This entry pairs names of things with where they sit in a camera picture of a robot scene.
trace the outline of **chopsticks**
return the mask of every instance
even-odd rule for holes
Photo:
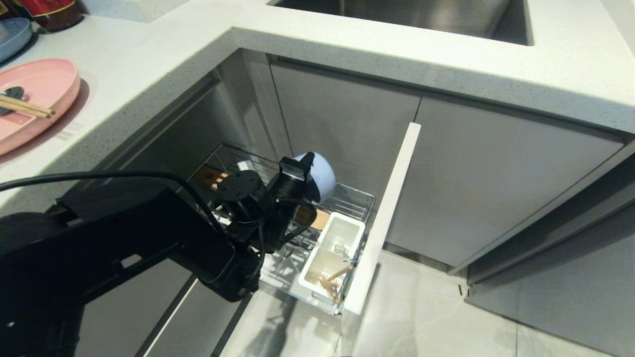
[[[47,119],[55,114],[55,111],[51,109],[40,107],[39,105],[31,104],[29,102],[25,102],[23,100],[15,98],[10,98],[4,95],[0,95],[0,107],[11,109],[13,111],[24,112]]]

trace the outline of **white countertop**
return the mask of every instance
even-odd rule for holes
[[[152,23],[87,17],[5,67],[75,62],[83,106],[0,156],[0,181],[90,170],[238,48],[462,93],[635,133],[635,59],[599,0],[528,0],[534,46],[276,8],[190,0]],[[69,185],[0,194],[0,216]]]

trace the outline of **stainless steel sink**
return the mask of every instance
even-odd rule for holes
[[[524,0],[282,0],[276,6],[530,45]]]

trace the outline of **blue plate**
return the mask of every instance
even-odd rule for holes
[[[0,21],[0,62],[18,53],[33,36],[31,21],[27,18],[10,18]]]

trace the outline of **gray cabinet door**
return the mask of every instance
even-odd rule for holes
[[[338,182],[380,198],[421,93],[282,62],[271,71],[293,154],[322,154]]]
[[[427,93],[415,122],[421,134],[386,241],[454,267],[491,250],[623,146],[600,132]]]

